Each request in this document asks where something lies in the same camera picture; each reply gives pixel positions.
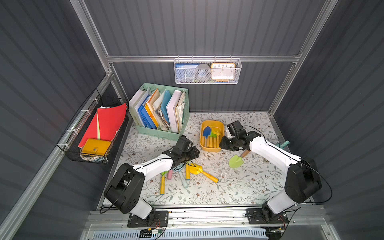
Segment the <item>blue shovel wooden handle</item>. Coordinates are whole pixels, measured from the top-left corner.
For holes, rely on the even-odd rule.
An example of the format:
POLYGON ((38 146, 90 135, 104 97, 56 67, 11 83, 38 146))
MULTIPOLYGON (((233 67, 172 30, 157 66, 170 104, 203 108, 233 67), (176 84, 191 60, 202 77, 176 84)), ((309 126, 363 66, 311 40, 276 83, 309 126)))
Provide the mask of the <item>blue shovel wooden handle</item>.
POLYGON ((203 137, 204 137, 204 147, 209 146, 209 136, 211 135, 211 128, 210 127, 205 127, 203 130, 203 137))

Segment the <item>yellow shovel long handle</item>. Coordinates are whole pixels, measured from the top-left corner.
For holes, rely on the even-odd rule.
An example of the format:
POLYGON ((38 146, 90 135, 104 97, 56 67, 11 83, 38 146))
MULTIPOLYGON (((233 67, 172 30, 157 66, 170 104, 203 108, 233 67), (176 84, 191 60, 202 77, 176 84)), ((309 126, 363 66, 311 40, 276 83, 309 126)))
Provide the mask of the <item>yellow shovel long handle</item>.
POLYGON ((220 148, 220 136, 221 136, 221 131, 219 128, 217 127, 213 127, 211 128, 211 134, 213 137, 215 137, 214 139, 214 144, 215 144, 215 148, 219 149, 220 148))

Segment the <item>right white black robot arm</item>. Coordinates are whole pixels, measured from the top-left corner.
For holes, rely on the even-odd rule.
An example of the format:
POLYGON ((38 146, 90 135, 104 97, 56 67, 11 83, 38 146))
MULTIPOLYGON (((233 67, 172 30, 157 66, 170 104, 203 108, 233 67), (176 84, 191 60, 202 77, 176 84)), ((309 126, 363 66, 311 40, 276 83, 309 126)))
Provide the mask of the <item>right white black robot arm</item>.
POLYGON ((240 121, 227 125, 228 137, 219 146, 223 150, 247 150, 260 155, 279 168, 285 176, 284 189, 262 205, 266 220, 283 213, 295 204, 301 204, 322 188, 320 174, 314 160, 302 159, 267 141, 261 133, 247 132, 240 121))

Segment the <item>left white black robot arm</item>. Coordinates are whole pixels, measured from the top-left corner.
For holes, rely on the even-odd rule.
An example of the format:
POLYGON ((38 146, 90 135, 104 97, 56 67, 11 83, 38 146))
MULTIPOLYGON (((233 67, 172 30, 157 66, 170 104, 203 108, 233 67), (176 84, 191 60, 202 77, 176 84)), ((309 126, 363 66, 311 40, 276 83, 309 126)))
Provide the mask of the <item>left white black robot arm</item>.
POLYGON ((141 199, 144 184, 155 176, 198 158, 200 151, 182 135, 175 146, 138 165, 122 164, 104 190, 104 197, 123 214, 151 218, 155 209, 141 199))

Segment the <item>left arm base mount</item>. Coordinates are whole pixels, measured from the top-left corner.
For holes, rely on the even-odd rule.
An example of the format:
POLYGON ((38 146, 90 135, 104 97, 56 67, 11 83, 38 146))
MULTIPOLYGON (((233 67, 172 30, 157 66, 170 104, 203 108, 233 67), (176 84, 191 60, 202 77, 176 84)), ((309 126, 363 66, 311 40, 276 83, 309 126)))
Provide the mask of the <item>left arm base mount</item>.
POLYGON ((152 211, 145 219, 130 213, 127 223, 128 228, 165 228, 168 225, 168 211, 152 211))

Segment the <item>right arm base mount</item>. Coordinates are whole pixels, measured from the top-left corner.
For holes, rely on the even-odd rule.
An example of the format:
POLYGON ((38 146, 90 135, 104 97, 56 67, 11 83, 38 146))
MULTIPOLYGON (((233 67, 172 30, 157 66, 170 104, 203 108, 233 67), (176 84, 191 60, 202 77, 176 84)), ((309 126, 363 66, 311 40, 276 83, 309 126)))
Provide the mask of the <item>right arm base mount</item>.
POLYGON ((265 208, 248 208, 246 209, 245 217, 248 219, 250 225, 257 224, 287 224, 289 219, 286 213, 281 212, 274 214, 265 208))

